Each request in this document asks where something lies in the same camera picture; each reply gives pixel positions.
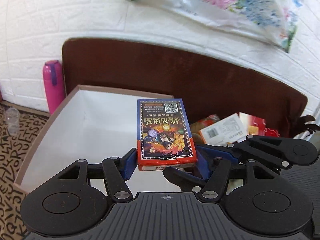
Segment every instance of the white box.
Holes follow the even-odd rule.
[[[148,92],[77,86],[52,114],[33,142],[15,184],[26,193],[39,187],[78,159],[88,163],[122,157],[137,147],[137,99],[173,98]],[[136,169],[127,185],[138,191],[177,192],[162,171]],[[103,179],[91,186],[107,194]]]

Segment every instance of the pink bottle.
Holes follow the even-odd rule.
[[[62,66],[58,60],[50,60],[44,64],[42,72],[49,112],[52,114],[66,98]]]

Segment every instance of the metal screw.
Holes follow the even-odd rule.
[[[216,198],[218,196],[218,193],[216,193],[215,191],[208,190],[208,191],[203,192],[202,196],[205,198],[212,199],[212,198]]]
[[[288,163],[287,161],[283,161],[281,164],[282,164],[282,166],[284,166],[284,167],[288,167],[288,166],[289,166],[289,163]]]
[[[115,193],[115,198],[117,199],[126,199],[128,197],[130,197],[130,193],[126,191],[118,191]]]
[[[194,186],[194,187],[192,188],[192,191],[193,191],[193,192],[196,192],[196,193],[200,192],[200,190],[201,190],[201,187],[199,187],[199,186]]]

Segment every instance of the floral poster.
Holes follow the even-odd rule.
[[[266,41],[288,52],[303,1],[157,0],[156,4],[212,28]]]

